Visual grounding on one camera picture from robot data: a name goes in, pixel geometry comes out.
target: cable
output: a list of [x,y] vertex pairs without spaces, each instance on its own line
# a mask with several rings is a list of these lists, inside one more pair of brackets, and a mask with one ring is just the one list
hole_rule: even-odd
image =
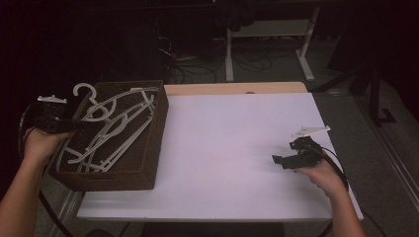
[[35,107],[35,106],[40,106],[42,103],[41,102],[35,102],[32,103],[30,105],[28,105],[25,108],[25,111],[22,113],[21,115],[21,120],[19,121],[19,127],[18,127],[18,152],[19,152],[19,157],[21,158],[21,161],[24,157],[24,146],[25,146],[25,134],[24,132],[26,131],[27,125],[26,125],[26,117],[28,116],[28,113],[31,112],[31,110]]
[[382,228],[379,226],[379,224],[363,208],[360,207],[360,209],[361,209],[361,212],[363,213],[363,215],[366,216],[376,226],[379,233],[381,233],[381,235],[383,237],[387,237],[385,235],[384,231],[382,230]]
[[61,230],[62,234],[64,234],[66,237],[73,237],[70,231],[61,223],[59,218],[56,216],[55,212],[53,212],[49,202],[46,200],[46,197],[43,195],[42,191],[40,191],[39,197],[43,207],[45,207],[46,212],[49,214],[49,216],[51,217],[55,225],[58,227],[58,229]]
[[128,229],[129,225],[130,225],[130,222],[128,222],[128,223],[124,226],[123,230],[121,231],[121,233],[120,233],[120,235],[119,235],[118,237],[123,237],[123,236],[124,236],[124,233],[126,233],[126,230]]

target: desk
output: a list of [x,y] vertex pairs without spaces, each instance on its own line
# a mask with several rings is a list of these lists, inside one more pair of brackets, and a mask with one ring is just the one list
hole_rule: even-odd
[[[198,88],[208,89],[207,94],[179,95],[193,87],[197,94]],[[331,218],[323,191],[306,176],[275,165],[271,157],[294,154],[289,148],[291,134],[302,125],[324,126],[311,94],[302,84],[166,88],[170,107],[154,190],[86,193],[78,217],[183,222]],[[209,88],[218,95],[209,95]],[[219,94],[221,88],[225,89],[223,95]],[[261,93],[263,88],[287,93],[227,95],[239,91]],[[326,132],[312,138],[333,150]],[[350,195],[358,216],[363,218],[352,191]]]

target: black cable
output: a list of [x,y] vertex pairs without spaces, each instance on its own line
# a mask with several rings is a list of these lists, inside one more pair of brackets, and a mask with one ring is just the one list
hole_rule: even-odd
[[46,212],[48,213],[49,217],[51,217],[52,221],[55,223],[55,225],[58,227],[58,229],[64,234],[66,237],[73,237],[73,235],[70,233],[70,231],[61,223],[59,218],[56,216],[55,212],[52,210],[49,202],[46,200],[45,195],[42,191],[40,191],[40,200],[45,207]]
[[330,223],[326,226],[326,228],[323,230],[323,232],[321,232],[319,235],[317,235],[317,237],[325,237],[326,235],[328,235],[330,233],[332,228],[333,228],[333,222],[330,221]]
[[128,222],[128,223],[124,226],[124,228],[123,228],[123,230],[121,231],[121,233],[120,233],[119,237],[123,237],[124,233],[126,233],[126,230],[127,230],[127,229],[128,229],[128,227],[129,227],[129,225],[130,225],[130,222]]
[[369,213],[367,213],[364,209],[362,209],[361,207],[360,207],[360,209],[361,209],[361,212],[363,213],[363,215],[364,216],[366,216],[375,226],[376,226],[376,228],[378,229],[378,231],[379,231],[379,233],[381,233],[381,235],[383,236],[383,237],[387,237],[386,235],[385,235],[385,233],[384,233],[384,231],[382,230],[382,228],[379,226],[379,224],[370,216],[370,214]]
[[27,126],[26,117],[28,116],[28,113],[30,113],[33,108],[35,108],[36,106],[40,106],[41,104],[42,102],[35,102],[28,105],[25,108],[25,111],[21,115],[21,120],[19,121],[19,127],[18,127],[18,153],[19,153],[19,157],[21,158],[21,161],[24,158],[25,131],[27,128],[29,128]]

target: floor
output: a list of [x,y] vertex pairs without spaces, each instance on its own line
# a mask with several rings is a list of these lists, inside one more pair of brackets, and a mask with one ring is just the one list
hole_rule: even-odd
[[[235,83],[300,81],[313,89],[341,73],[327,69],[337,39],[314,39],[307,52],[307,61],[315,77],[306,82],[298,65],[294,50],[301,40],[252,39],[233,42]],[[222,83],[225,82],[223,57],[195,58],[180,55],[171,66],[168,84]],[[372,217],[362,223],[368,236],[382,236],[376,222],[386,236],[417,236],[419,233],[419,208],[415,196],[399,175],[392,158],[378,136],[382,133],[401,158],[410,174],[419,172],[419,124],[400,102],[397,93],[381,83],[380,106],[387,108],[397,123],[376,127],[366,116],[369,93],[354,97],[348,92],[352,79],[323,92],[313,94],[325,124],[332,127],[329,135],[340,157],[352,189],[360,206]],[[42,190],[56,212],[68,194],[68,189],[50,177],[45,177]],[[109,231],[114,236],[141,236],[143,223],[86,221],[78,219],[76,209],[69,211],[67,226],[75,236],[84,236],[94,228]],[[39,221],[35,236],[59,236],[53,223],[39,208]],[[317,236],[326,222],[285,223],[285,236]]]

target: black object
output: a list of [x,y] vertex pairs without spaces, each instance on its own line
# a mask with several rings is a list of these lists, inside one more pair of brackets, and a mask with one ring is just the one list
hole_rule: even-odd
[[42,103],[43,113],[36,117],[35,127],[47,133],[62,133],[76,130],[88,121],[62,119],[65,106],[59,103]]
[[274,162],[282,165],[284,169],[313,167],[324,158],[321,146],[310,136],[297,138],[294,142],[290,142],[290,147],[292,150],[297,150],[298,154],[288,157],[272,156]]

